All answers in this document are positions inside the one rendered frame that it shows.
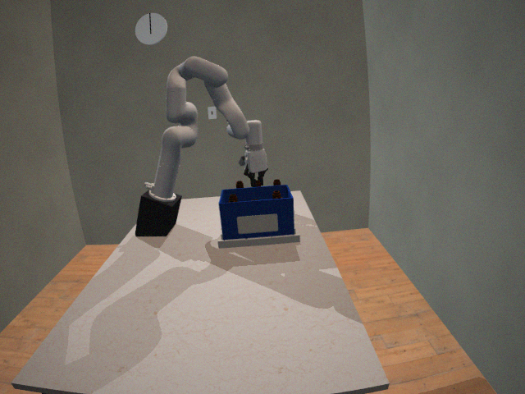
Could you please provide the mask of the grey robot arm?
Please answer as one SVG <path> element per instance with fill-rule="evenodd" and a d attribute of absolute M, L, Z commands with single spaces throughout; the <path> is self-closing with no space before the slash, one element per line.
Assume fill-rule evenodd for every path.
<path fill-rule="evenodd" d="M 227 133 L 239 140 L 246 138 L 246 150 L 263 149 L 262 123 L 246 121 L 226 86 L 227 71 L 200 57 L 189 57 L 183 64 L 176 66 L 167 78 L 166 117 L 169 122 L 180 123 L 180 126 L 164 131 L 155 181 L 152 184 L 144 183 L 145 188 L 150 189 L 149 195 L 162 202 L 176 199 L 174 189 L 181 149 L 191 147 L 197 139 L 197 109 L 192 103 L 186 102 L 186 81 L 193 77 L 203 80 L 215 107 L 228 121 Z"/>

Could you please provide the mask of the dark blue crate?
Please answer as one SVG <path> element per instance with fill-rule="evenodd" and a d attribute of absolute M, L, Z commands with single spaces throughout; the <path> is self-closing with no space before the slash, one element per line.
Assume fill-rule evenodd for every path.
<path fill-rule="evenodd" d="M 276 190 L 282 199 L 272 198 Z M 233 194 L 238 202 L 228 203 Z M 219 210 L 223 240 L 294 235 L 294 198 L 288 185 L 222 190 Z"/>

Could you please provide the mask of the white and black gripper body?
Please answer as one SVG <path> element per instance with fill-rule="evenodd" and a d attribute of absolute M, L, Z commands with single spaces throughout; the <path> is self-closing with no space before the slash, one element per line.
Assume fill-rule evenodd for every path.
<path fill-rule="evenodd" d="M 245 168 L 247 166 L 246 163 L 248 164 L 248 169 L 251 173 L 266 171 L 267 156 L 265 149 L 245 151 Z"/>

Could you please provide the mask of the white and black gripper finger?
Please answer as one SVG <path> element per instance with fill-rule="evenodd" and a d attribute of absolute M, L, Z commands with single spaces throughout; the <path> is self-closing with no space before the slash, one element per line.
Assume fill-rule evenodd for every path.
<path fill-rule="evenodd" d="M 255 173 L 251 173 L 251 172 L 249 173 L 248 164 L 247 164 L 247 166 L 245 168 L 244 175 L 249 177 L 252 187 L 257 187 L 256 186 L 256 179 L 254 179 L 255 178 Z"/>
<path fill-rule="evenodd" d="M 268 170 L 268 168 L 267 168 L 267 170 Z M 263 186 L 263 177 L 264 177 L 264 174 L 265 174 L 266 171 L 262 171 L 262 172 L 258 173 L 258 181 L 261 182 L 261 186 Z"/>

